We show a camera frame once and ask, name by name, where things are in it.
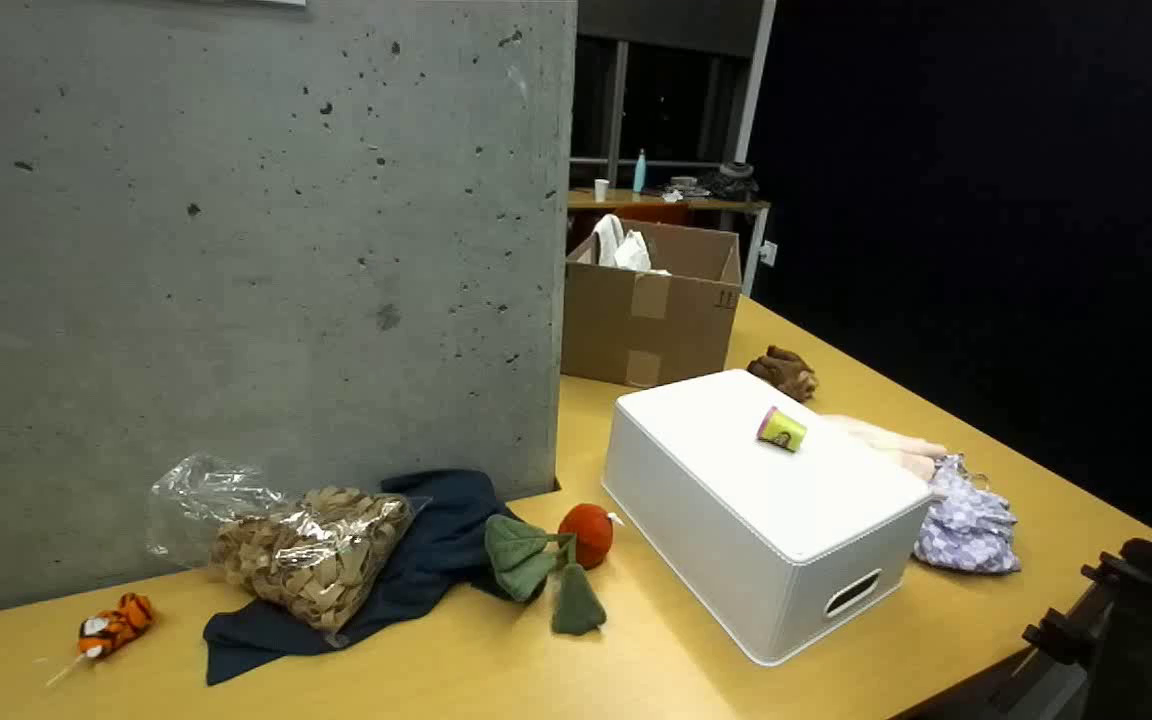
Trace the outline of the blue bottle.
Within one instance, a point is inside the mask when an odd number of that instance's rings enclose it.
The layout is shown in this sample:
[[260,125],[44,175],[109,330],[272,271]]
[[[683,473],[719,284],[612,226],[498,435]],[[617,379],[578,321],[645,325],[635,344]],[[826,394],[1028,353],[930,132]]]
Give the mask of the blue bottle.
[[633,161],[633,196],[645,196],[649,190],[649,154],[641,149]]

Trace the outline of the white plastic bag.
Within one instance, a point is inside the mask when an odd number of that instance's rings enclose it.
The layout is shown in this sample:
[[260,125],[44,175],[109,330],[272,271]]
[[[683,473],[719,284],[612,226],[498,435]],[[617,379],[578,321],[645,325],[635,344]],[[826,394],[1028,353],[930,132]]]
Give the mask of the white plastic bag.
[[661,275],[661,264],[653,259],[649,240],[641,232],[633,232],[617,212],[602,212],[593,226],[593,236],[596,236],[596,264],[600,270]]

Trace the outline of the clear bag of corks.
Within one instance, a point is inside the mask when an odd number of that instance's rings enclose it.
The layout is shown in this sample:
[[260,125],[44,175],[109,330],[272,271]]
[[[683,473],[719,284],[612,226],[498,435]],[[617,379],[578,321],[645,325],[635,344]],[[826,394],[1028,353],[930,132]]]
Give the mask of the clear bag of corks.
[[194,452],[146,485],[146,554],[199,565],[334,641],[419,512],[371,489],[282,494],[251,465]]

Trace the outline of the pink shirt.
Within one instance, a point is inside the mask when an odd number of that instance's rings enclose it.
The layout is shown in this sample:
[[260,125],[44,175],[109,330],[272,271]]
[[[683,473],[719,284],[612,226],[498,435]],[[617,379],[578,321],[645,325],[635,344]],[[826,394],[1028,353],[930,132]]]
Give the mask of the pink shirt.
[[915,473],[920,482],[930,482],[934,469],[946,462],[945,445],[930,445],[930,442],[920,442],[909,434],[893,434],[893,427],[881,427],[881,426],[858,422],[858,417],[831,417],[831,427],[863,442],[867,449],[883,452],[886,462]]

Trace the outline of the brown cardboard box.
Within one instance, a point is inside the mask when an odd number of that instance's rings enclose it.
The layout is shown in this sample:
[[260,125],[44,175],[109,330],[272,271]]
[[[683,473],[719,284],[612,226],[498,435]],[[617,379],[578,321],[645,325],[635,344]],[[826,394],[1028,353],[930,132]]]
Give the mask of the brown cardboard box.
[[633,232],[649,243],[649,271],[600,264],[596,240],[567,252],[558,369],[629,388],[719,374],[739,304],[739,236],[645,219]]

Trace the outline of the purple floral cloth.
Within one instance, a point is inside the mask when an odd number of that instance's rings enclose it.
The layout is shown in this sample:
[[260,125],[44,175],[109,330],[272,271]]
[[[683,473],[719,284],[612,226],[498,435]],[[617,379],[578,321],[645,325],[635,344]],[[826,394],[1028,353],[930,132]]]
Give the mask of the purple floral cloth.
[[920,565],[965,575],[1011,575],[1018,570],[1011,505],[970,482],[961,456],[930,465],[926,494],[930,505],[913,544]]

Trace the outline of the white plastic storage box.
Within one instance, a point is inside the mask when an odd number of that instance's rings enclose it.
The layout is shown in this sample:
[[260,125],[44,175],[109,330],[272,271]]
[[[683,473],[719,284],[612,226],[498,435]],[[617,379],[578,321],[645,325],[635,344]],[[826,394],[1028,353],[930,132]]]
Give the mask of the white plastic storage box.
[[[755,442],[769,409],[798,452]],[[617,401],[602,489],[733,643],[776,670],[883,599],[930,494],[742,369]]]

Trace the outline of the white cup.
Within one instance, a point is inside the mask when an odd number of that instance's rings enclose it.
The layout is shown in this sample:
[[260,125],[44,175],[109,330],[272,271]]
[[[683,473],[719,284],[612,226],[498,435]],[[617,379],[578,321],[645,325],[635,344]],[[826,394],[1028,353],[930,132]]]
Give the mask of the white cup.
[[609,203],[609,194],[612,194],[609,175],[596,175],[596,181],[593,181],[593,200],[596,200],[596,203]]

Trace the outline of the background wooden desk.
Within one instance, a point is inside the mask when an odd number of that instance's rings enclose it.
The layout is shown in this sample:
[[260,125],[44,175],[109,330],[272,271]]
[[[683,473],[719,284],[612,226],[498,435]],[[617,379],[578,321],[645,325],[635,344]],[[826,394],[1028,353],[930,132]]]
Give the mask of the background wooden desk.
[[596,194],[596,190],[570,190],[567,194],[567,226],[577,226],[578,218],[602,218],[602,212],[617,212],[617,218],[649,218],[649,219],[683,219],[683,218],[700,218],[700,212],[723,212],[723,218],[769,218],[773,203],[769,200],[674,200],[674,196],[661,196],[661,194],[629,194],[629,190],[609,190],[609,194]]

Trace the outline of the orange tiger toy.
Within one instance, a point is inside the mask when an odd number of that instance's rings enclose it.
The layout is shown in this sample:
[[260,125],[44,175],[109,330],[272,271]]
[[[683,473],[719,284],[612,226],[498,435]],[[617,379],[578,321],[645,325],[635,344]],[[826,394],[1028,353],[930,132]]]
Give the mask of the orange tiger toy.
[[109,611],[84,615],[74,627],[74,656],[47,677],[56,689],[66,673],[109,662],[155,626],[155,608],[143,591],[125,591]]

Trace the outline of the green cloth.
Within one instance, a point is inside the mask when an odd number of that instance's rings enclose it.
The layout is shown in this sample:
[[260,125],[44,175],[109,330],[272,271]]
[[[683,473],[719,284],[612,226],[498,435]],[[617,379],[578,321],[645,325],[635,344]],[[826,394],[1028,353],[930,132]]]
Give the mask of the green cloth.
[[506,512],[485,521],[485,557],[502,599],[528,603],[557,585],[552,634],[588,638],[609,626],[609,611],[577,557],[570,537],[538,533]]

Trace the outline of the dark object on desk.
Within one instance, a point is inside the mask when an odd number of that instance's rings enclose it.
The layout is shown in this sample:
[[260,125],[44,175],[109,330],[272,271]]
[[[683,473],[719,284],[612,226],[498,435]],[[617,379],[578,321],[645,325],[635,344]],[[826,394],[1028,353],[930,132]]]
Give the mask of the dark object on desk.
[[755,186],[755,168],[751,165],[715,165],[713,172],[700,175],[700,190],[713,196],[713,200],[751,200],[758,194]]

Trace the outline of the dark blue cloth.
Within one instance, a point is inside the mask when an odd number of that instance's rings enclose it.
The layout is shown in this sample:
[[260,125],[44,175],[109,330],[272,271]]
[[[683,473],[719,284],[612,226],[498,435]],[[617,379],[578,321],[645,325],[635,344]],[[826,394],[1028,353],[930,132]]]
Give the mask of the dark blue cloth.
[[251,599],[203,626],[203,681],[229,686],[282,656],[352,649],[390,626],[426,615],[451,590],[473,585],[495,596],[485,554],[485,526],[502,512],[495,485],[475,469],[436,469],[385,482],[385,494],[419,501],[419,512],[385,565],[364,608],[324,641],[276,603]]

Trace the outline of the brown crumpled cloth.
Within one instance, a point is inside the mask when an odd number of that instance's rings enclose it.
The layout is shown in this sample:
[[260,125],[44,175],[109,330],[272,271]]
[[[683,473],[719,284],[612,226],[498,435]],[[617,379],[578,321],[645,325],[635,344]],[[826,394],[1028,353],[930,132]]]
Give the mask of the brown crumpled cloth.
[[746,374],[769,379],[773,388],[780,388],[782,397],[798,405],[814,397],[814,374],[809,369],[798,353],[769,347],[764,356],[746,366]]

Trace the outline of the red plush tomato toy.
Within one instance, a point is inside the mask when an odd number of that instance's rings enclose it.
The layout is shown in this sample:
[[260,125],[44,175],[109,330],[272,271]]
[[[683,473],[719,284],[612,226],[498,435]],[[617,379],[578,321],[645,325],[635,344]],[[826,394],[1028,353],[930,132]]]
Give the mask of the red plush tomato toy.
[[600,505],[577,505],[558,521],[558,533],[577,541],[577,560],[585,570],[600,570],[612,554],[612,512]]

